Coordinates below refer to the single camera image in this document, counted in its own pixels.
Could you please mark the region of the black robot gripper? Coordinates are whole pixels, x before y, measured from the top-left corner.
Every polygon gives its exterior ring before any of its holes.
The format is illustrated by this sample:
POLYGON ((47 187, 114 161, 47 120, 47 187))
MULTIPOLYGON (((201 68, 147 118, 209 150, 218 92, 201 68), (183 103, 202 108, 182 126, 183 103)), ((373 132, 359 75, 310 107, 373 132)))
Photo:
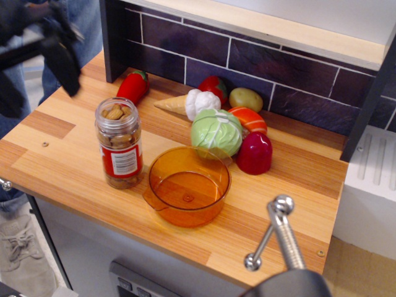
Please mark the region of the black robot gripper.
MULTIPOLYGON (((1 46, 21 36, 33 24, 42 24, 43 38, 1 54, 1 70, 40 54, 66 93, 75 96, 80 89, 81 71, 74 45, 82 39, 62 19, 59 5, 52 2, 46 7, 30 9, 23 1, 1 1, 1 46)), ((27 115, 27 94, 21 72, 1 73, 1 115, 7 118, 27 115)))

